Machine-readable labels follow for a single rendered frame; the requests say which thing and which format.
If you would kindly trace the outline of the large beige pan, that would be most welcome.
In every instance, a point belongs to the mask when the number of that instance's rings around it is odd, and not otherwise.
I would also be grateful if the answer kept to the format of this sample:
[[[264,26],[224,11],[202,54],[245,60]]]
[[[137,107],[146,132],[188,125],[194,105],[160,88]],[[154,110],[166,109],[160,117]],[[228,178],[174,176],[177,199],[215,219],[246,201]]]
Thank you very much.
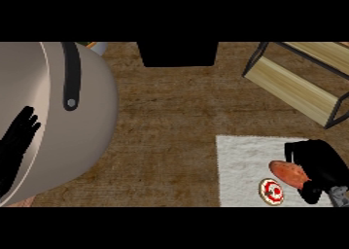
[[[0,42],[0,138],[26,106],[41,122],[26,151],[8,206],[70,182],[100,160],[119,118],[119,89],[103,56],[76,44],[81,57],[79,104],[64,108],[63,42]]]

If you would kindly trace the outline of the black box appliance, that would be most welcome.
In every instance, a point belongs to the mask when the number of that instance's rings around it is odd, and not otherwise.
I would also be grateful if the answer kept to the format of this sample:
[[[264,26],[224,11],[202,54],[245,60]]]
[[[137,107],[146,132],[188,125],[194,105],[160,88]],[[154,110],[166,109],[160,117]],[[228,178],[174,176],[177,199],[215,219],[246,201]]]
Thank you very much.
[[[218,42],[138,42],[146,67],[214,66]]]

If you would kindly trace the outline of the white fuzzy placemat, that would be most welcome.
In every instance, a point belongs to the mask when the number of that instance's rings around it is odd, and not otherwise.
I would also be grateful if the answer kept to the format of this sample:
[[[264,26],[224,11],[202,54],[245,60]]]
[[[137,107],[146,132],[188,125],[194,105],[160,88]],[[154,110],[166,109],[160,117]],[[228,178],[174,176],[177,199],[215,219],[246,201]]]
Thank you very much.
[[[332,207],[327,194],[308,204],[293,187],[270,170],[273,160],[285,160],[285,143],[304,141],[301,137],[217,136],[221,207],[270,207],[259,195],[259,184],[274,178],[282,185],[285,201],[280,207]]]

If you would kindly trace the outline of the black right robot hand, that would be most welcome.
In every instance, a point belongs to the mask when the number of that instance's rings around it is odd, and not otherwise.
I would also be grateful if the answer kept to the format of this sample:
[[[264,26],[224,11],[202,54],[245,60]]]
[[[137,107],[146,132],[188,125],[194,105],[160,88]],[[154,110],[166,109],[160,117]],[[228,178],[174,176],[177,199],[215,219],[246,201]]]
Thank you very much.
[[[301,165],[311,180],[299,195],[310,204],[317,204],[323,193],[333,187],[347,186],[349,191],[349,168],[332,146],[321,140],[285,144],[287,162]]]

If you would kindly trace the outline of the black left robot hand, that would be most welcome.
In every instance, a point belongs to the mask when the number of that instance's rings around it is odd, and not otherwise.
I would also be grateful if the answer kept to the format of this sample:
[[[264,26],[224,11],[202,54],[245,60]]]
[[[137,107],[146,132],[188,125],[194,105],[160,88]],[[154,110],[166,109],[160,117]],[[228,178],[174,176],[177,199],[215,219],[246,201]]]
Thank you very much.
[[[33,108],[26,106],[0,139],[0,197],[10,192],[21,168],[26,150],[41,128]]]

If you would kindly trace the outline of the orange sweet potato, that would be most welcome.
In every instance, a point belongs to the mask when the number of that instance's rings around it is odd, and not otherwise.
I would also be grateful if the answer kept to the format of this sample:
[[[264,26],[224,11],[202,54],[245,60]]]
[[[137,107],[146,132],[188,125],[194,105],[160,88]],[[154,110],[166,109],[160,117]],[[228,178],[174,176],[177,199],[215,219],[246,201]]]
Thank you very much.
[[[298,190],[304,189],[304,184],[311,180],[301,165],[283,160],[273,160],[270,170],[274,176]]]

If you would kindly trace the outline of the wooden tiered shelf black frame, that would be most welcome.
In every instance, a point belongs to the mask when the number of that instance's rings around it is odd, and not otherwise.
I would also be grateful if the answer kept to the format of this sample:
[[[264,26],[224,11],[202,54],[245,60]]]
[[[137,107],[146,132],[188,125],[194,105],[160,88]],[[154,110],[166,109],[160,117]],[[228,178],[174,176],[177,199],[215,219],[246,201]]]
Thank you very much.
[[[349,81],[349,47],[339,42],[277,42]],[[270,42],[261,42],[242,77],[279,97],[323,127],[349,118],[349,90],[336,97],[265,57]]]

